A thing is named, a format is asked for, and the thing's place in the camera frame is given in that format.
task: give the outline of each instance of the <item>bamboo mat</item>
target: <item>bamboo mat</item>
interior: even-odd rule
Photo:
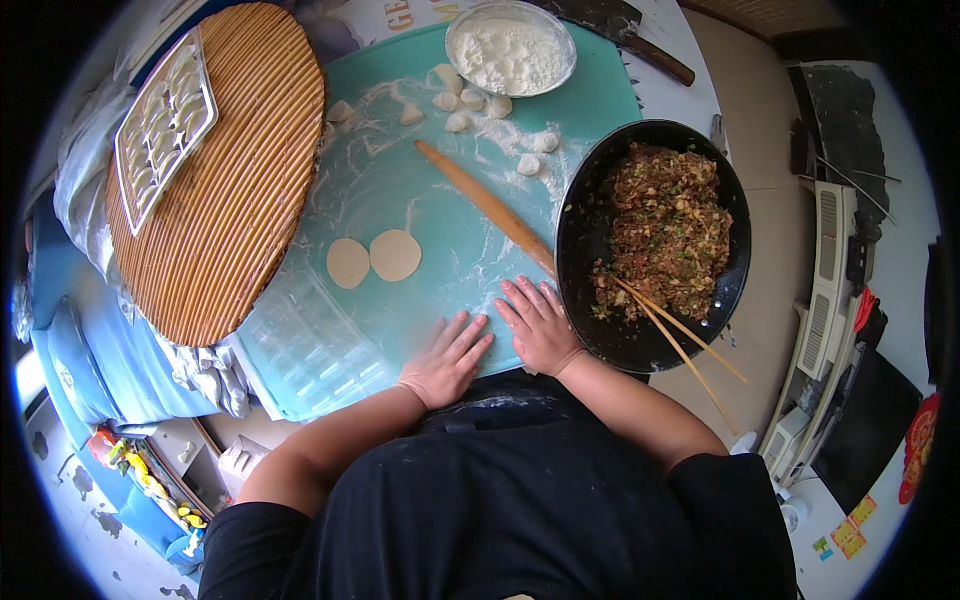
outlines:
[[[327,85],[303,29],[270,4],[200,23],[220,117],[149,222],[132,236],[115,162],[107,212],[121,275],[171,342],[214,344],[235,329],[279,266],[303,209]]]

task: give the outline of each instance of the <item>bowl of flour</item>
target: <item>bowl of flour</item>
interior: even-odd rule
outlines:
[[[577,48],[549,12],[517,1],[494,1],[460,13],[446,30],[446,55],[472,84],[525,98],[560,87],[577,66]]]

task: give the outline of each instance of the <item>black pan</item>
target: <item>black pan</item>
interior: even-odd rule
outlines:
[[[713,341],[730,320],[747,281],[750,212],[740,181],[720,151],[705,137],[680,123],[645,120],[625,125],[600,140],[580,163],[566,190],[557,225],[557,278],[564,309],[573,329],[593,355],[625,372],[650,373],[672,369],[684,361],[657,327],[645,318],[626,324],[618,309],[614,309],[613,316],[604,321],[594,319],[590,311],[590,306],[596,303],[590,284],[590,269],[597,258],[603,258],[604,262],[611,258],[610,248],[604,240],[612,234],[615,210],[598,190],[611,170],[627,157],[633,141],[677,152],[685,152],[693,144],[693,152],[717,163],[720,179],[718,203],[733,216],[727,270],[717,278],[706,325],[670,311],[707,343]],[[660,321],[690,357],[701,351],[679,329],[663,318]]]

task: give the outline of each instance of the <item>rolling pin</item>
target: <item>rolling pin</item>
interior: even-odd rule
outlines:
[[[479,181],[472,178],[452,160],[437,152],[429,144],[420,140],[414,141],[414,146],[437,167],[446,178],[467,196],[493,224],[500,228],[512,242],[520,246],[527,256],[533,259],[537,266],[543,269],[554,281],[557,280],[557,269],[553,264],[553,254],[547,249],[543,240],[527,227],[510,208],[494,196],[493,192],[484,187]]]

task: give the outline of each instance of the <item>cleaver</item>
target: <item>cleaver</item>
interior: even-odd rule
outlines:
[[[630,50],[687,87],[693,85],[695,74],[688,66],[636,34],[643,13],[624,0],[524,1]]]

